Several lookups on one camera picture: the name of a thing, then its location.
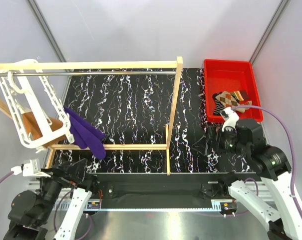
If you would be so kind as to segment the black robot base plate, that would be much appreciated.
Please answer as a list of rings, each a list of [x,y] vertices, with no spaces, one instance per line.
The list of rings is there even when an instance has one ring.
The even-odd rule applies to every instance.
[[[116,211],[195,210],[231,202],[222,192],[223,173],[97,173],[102,208]]]

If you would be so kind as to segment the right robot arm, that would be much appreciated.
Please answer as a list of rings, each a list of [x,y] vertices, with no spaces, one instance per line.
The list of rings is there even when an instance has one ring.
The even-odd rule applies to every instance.
[[[261,178],[275,208],[252,192],[235,173],[230,172],[203,195],[239,201],[264,226],[271,240],[302,240],[302,207],[296,206],[297,190],[291,185],[293,169],[285,153],[268,145],[262,126],[254,119],[240,119],[234,126],[210,126],[205,135],[208,148],[241,155]]]

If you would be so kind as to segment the white plastic clip hanger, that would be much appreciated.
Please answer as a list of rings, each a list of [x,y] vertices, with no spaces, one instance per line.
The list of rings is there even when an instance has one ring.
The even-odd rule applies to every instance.
[[[44,144],[62,135],[66,136],[69,143],[74,143],[73,134],[70,132],[69,115],[65,112],[61,99],[56,94],[53,85],[50,84],[49,76],[38,77],[43,86],[44,93],[48,96],[48,102],[52,104],[57,114],[57,120],[62,122],[62,127],[52,131],[52,121],[46,114],[43,107],[31,87],[29,76],[13,76],[13,73],[47,73],[48,70],[58,72],[56,63],[39,63],[35,59],[25,59],[15,63],[0,63],[0,89],[4,100],[0,100],[0,111],[13,120],[21,144],[28,149],[35,149],[41,152],[46,148]],[[34,140],[33,136],[27,134],[23,124],[22,114],[32,112],[42,133],[42,137]]]

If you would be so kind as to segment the brown orange striped sock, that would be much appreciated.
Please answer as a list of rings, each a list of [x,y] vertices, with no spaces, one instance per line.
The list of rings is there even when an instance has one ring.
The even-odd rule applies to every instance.
[[[235,96],[238,103],[239,102],[245,102],[245,101],[248,101],[250,99],[250,97],[248,96],[248,94],[245,90],[235,91],[234,96]]]

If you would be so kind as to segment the beige argyle sock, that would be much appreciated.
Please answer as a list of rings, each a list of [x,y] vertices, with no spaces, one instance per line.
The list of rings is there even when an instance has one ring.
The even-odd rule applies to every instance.
[[[228,92],[228,91],[223,91],[223,92],[218,92],[213,94],[213,100],[217,99],[219,100],[225,108],[227,107],[236,107],[236,106],[244,106],[244,105],[251,105],[252,101],[249,99],[248,101],[242,101],[242,102],[237,102],[235,96],[234,96],[234,91],[233,92]]]

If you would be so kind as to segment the purple sock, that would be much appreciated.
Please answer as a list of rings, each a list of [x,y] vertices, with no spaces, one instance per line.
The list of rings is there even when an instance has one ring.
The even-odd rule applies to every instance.
[[[74,144],[82,150],[89,148],[97,159],[104,159],[106,157],[106,150],[102,140],[105,138],[105,134],[66,106],[64,106],[64,110],[69,115],[71,123],[70,132],[73,134]]]

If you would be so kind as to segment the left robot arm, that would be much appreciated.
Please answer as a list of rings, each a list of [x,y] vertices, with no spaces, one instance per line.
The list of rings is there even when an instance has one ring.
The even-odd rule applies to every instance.
[[[8,214],[9,228],[4,239],[45,239],[48,230],[43,225],[47,223],[61,190],[72,188],[71,204],[54,239],[73,240],[88,200],[102,195],[97,177],[86,173],[86,163],[87,160],[82,159],[74,164],[64,163],[41,169],[35,160],[31,160],[20,167],[23,176],[40,180],[40,188],[36,191],[25,190],[12,200]]]

